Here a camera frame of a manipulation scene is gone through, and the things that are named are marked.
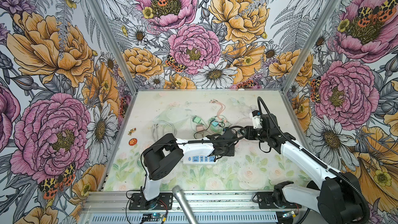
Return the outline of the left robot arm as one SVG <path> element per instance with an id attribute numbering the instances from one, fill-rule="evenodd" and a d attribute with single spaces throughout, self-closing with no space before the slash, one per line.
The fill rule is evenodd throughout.
<path id="1" fill-rule="evenodd" d="M 142 194 L 146 201 L 160 195 L 161 180 L 168 176 L 179 164 L 214 165 L 218 159 L 233 157 L 235 145 L 246 136 L 244 127 L 232 126 L 223 134 L 213 134 L 198 140 L 178 139 L 168 133 L 145 149 L 141 163 L 145 170 L 145 183 Z"/>

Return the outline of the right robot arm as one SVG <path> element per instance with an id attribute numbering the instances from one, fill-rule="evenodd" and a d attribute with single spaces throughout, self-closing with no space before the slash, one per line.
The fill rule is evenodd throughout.
<path id="1" fill-rule="evenodd" d="M 315 188 L 284 181 L 274 186 L 272 201 L 277 207 L 296 203 L 319 213 L 329 224 L 367 224 L 370 209 L 358 179 L 314 156 L 295 142 L 291 134 L 281 132 L 273 114 L 250 113 L 252 125 L 246 127 L 245 138 L 266 143 L 310 176 Z"/>

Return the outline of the white blue power strip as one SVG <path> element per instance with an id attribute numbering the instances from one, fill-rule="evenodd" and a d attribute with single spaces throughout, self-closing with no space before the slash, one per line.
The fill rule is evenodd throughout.
<path id="1" fill-rule="evenodd" d="M 215 156 L 190 156 L 183 158 L 183 164 L 186 165 L 213 165 L 215 163 Z"/>

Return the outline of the pink USB charger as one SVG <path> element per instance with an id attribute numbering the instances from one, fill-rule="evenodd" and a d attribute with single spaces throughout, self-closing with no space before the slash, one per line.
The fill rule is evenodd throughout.
<path id="1" fill-rule="evenodd" d="M 197 132 L 200 132 L 200 131 L 205 130 L 205 128 L 204 128 L 204 126 L 203 126 L 202 124 L 198 124 L 198 125 L 196 126 L 196 130 L 197 130 Z"/>

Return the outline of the green USB charger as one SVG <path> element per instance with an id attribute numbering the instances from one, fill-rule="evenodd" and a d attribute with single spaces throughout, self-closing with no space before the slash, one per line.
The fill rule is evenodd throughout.
<path id="1" fill-rule="evenodd" d="M 192 122 L 195 124 L 202 124 L 202 119 L 198 116 L 193 116 L 192 117 Z"/>

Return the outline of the silver microphone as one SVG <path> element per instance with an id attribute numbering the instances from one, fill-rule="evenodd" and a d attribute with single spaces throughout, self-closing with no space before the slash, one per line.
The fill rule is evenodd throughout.
<path id="1" fill-rule="evenodd" d="M 192 211 L 182 188 L 176 185 L 172 189 L 172 193 L 174 195 L 174 198 L 178 201 L 180 208 L 184 212 L 185 217 L 187 218 L 189 224 L 198 224 L 199 222 L 195 217 L 194 212 Z"/>

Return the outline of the red round sticker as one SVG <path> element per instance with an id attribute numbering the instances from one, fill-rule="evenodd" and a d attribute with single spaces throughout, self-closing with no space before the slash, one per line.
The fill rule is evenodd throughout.
<path id="1" fill-rule="evenodd" d="M 129 145 L 130 146 L 134 146 L 136 144 L 137 144 L 137 139 L 136 138 L 132 138 L 132 139 L 129 140 Z"/>

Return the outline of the clown sticker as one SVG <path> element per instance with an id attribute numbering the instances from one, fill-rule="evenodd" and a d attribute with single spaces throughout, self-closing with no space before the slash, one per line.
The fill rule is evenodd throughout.
<path id="1" fill-rule="evenodd" d="M 129 132 L 128 135 L 131 136 L 133 133 L 136 132 L 136 128 L 132 128 Z"/>

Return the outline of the small green circuit board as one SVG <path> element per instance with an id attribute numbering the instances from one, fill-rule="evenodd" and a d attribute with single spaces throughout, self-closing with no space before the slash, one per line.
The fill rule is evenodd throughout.
<path id="1" fill-rule="evenodd" d="M 165 220 L 166 214 L 162 213 L 149 213 L 149 214 L 144 214 L 141 219 L 141 224 L 144 222 L 155 222 L 155 221 L 164 221 Z"/>

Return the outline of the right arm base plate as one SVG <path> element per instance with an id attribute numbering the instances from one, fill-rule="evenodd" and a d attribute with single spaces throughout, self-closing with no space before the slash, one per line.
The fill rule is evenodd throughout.
<path id="1" fill-rule="evenodd" d="M 258 204 L 259 209 L 301 209 L 302 206 L 288 202 L 280 193 L 271 191 L 257 192 L 253 202 Z"/>

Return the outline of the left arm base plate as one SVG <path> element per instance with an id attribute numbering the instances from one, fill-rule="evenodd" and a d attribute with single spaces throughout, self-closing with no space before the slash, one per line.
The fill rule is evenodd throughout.
<path id="1" fill-rule="evenodd" d="M 173 194 L 161 192 L 158 197 L 146 200 L 143 193 L 135 193 L 130 197 L 128 210 L 171 210 L 173 205 Z"/>

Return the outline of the aluminium front rail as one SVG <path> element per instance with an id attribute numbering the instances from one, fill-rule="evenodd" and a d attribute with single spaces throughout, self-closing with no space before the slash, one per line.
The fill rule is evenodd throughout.
<path id="1" fill-rule="evenodd" d="M 307 208 L 300 203 L 278 207 L 272 192 L 184 191 L 175 197 L 160 194 L 154 208 L 138 200 L 138 191 L 92 193 L 80 224 L 307 224 Z"/>

